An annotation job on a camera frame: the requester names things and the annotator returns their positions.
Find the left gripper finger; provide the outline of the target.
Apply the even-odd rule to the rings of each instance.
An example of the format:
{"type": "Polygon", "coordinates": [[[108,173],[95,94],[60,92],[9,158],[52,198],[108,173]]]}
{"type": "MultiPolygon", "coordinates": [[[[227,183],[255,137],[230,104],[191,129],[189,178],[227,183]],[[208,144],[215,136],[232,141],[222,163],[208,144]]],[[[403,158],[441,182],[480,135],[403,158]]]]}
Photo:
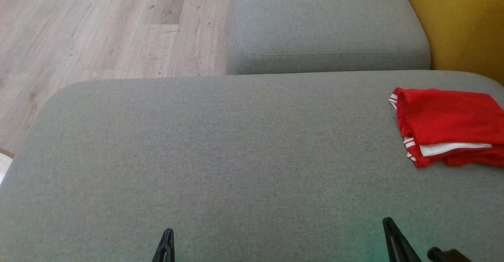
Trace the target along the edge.
{"type": "Polygon", "coordinates": [[[174,231],[166,229],[166,262],[174,262],[174,231]]]}
{"type": "Polygon", "coordinates": [[[169,262],[169,229],[165,229],[161,236],[153,262],[169,262]]]}

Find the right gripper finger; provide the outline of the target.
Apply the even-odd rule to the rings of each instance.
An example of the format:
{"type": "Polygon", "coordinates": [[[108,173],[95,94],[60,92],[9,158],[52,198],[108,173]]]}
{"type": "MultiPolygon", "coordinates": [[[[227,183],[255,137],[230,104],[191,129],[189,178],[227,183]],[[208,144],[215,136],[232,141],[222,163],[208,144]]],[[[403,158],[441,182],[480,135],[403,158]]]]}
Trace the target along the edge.
{"type": "Polygon", "coordinates": [[[383,219],[383,228],[389,260],[391,262],[420,262],[408,240],[391,217],[383,219]]]}

